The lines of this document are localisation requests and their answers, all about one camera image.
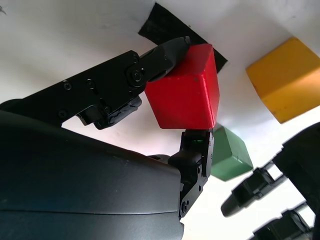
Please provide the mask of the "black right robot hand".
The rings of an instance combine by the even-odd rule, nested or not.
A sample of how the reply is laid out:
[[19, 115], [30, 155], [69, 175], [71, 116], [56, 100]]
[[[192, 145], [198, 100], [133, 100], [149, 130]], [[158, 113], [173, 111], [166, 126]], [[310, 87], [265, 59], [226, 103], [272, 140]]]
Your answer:
[[99, 130], [136, 111], [148, 82], [187, 54], [187, 36], [128, 51], [0, 106], [3, 240], [180, 240], [210, 176], [210, 127], [184, 127], [173, 156], [146, 156], [62, 128]]

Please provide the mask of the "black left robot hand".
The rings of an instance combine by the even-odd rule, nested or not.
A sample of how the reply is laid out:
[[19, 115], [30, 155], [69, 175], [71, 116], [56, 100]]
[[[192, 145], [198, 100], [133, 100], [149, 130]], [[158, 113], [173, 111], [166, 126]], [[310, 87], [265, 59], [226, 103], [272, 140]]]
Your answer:
[[221, 205], [230, 217], [262, 199], [285, 180], [305, 201], [282, 212], [253, 233], [253, 240], [318, 240], [320, 238], [320, 125], [315, 123], [287, 140], [266, 165], [257, 167]]

